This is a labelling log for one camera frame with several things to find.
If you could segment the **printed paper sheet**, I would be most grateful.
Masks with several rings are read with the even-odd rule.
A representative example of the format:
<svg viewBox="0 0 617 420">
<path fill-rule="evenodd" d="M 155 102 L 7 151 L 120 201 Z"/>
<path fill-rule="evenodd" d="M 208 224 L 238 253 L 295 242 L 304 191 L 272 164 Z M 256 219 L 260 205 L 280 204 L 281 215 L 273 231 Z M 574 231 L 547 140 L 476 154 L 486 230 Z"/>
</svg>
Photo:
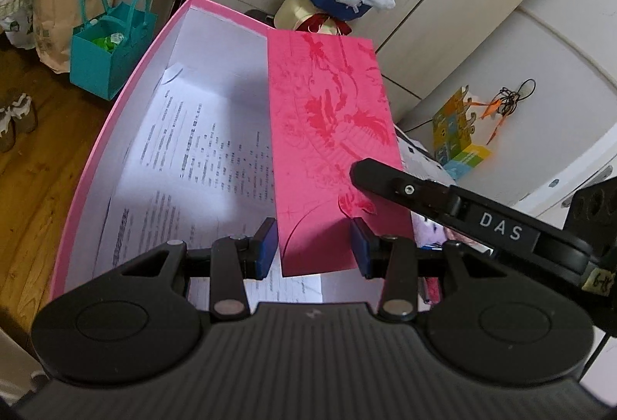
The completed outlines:
<svg viewBox="0 0 617 420">
<path fill-rule="evenodd" d="M 275 217 L 268 85 L 167 68 L 132 141 L 93 267 L 101 275 L 169 239 L 191 249 Z"/>
</svg>

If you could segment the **brown paper bag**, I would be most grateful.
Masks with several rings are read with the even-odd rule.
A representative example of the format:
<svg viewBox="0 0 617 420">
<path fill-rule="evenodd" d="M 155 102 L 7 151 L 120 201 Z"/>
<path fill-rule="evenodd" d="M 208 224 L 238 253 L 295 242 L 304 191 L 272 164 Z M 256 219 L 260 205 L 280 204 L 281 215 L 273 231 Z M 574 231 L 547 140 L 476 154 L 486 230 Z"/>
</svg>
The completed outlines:
<svg viewBox="0 0 617 420">
<path fill-rule="evenodd" d="M 56 74 L 69 71 L 73 29 L 82 23 L 81 0 L 34 0 L 35 48 Z"/>
</svg>

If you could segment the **red envelope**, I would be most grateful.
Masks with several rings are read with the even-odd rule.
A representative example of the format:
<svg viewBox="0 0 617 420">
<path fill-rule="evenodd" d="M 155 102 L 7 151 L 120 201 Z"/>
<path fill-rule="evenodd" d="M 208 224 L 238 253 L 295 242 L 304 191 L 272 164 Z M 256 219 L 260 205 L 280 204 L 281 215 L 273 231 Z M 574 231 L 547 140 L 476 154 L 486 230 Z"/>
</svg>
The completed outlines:
<svg viewBox="0 0 617 420">
<path fill-rule="evenodd" d="M 354 268 L 350 221 L 377 235 L 412 234 L 409 211 L 351 183 L 365 158 L 401 168 L 376 54 L 367 39 L 270 31 L 274 195 L 287 276 Z"/>
</svg>

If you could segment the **teal gift bag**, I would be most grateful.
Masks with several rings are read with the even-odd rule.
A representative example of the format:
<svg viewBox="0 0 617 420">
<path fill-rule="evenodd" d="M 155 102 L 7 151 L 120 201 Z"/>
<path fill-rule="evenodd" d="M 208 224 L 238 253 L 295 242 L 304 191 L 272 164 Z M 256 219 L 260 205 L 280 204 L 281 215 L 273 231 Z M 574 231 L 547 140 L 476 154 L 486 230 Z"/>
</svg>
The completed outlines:
<svg viewBox="0 0 617 420">
<path fill-rule="evenodd" d="M 103 100 L 113 100 L 154 38 L 157 15 L 151 0 L 109 5 L 90 18 L 86 0 L 79 0 L 82 24 L 73 29 L 70 47 L 70 82 Z"/>
</svg>

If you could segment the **colourful paper gift bag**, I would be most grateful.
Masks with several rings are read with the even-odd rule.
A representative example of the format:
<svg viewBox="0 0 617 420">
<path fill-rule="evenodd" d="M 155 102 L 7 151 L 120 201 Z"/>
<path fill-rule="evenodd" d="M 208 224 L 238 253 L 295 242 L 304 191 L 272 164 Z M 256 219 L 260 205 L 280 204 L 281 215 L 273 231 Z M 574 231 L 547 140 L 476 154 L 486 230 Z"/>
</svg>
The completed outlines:
<svg viewBox="0 0 617 420">
<path fill-rule="evenodd" d="M 469 86 L 463 86 L 433 116 L 434 157 L 454 180 L 491 156 L 488 142 L 496 120 L 490 115 L 483 117 L 486 109 Z"/>
</svg>

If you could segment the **striped tablecloth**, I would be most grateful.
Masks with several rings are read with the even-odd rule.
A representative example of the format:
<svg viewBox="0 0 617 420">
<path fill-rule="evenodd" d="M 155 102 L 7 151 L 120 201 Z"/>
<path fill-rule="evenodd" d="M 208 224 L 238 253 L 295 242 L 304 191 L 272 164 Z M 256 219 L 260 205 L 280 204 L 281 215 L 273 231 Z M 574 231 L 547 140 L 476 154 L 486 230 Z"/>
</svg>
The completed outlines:
<svg viewBox="0 0 617 420">
<path fill-rule="evenodd" d="M 439 206 L 443 200 L 439 196 L 438 186 L 448 189 L 455 183 L 454 179 L 418 140 L 410 138 L 398 126 L 394 126 L 394 131 L 398 139 L 403 171 L 419 180 L 429 181 L 429 189 L 421 190 L 417 198 L 418 204 L 411 206 L 416 245 L 422 249 L 440 251 L 447 240 L 455 240 L 480 253 L 492 254 L 491 248 L 442 224 Z"/>
</svg>

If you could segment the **pink cardboard box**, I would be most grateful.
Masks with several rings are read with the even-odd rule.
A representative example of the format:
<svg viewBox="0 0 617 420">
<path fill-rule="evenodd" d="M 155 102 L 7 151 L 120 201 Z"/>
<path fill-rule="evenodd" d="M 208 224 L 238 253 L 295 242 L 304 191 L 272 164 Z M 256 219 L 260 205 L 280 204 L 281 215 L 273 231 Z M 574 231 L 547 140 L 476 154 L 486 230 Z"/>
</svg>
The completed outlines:
<svg viewBox="0 0 617 420">
<path fill-rule="evenodd" d="M 50 292 L 74 289 L 180 239 L 206 248 L 274 218 L 278 245 L 251 302 L 368 302 L 349 222 L 405 218 L 349 180 L 354 162 L 401 162 L 367 39 L 279 31 L 187 0 L 122 90 L 84 168 Z"/>
</svg>

